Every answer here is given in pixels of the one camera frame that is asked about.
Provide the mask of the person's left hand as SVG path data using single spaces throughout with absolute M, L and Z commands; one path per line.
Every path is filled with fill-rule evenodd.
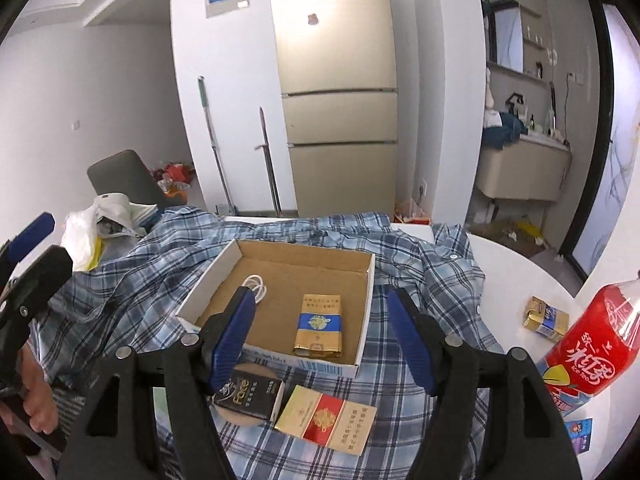
M 21 376 L 26 388 L 23 410 L 29 417 L 29 426 L 35 432 L 52 434 L 58 426 L 58 408 L 51 387 L 29 344 L 24 344 L 21 356 Z

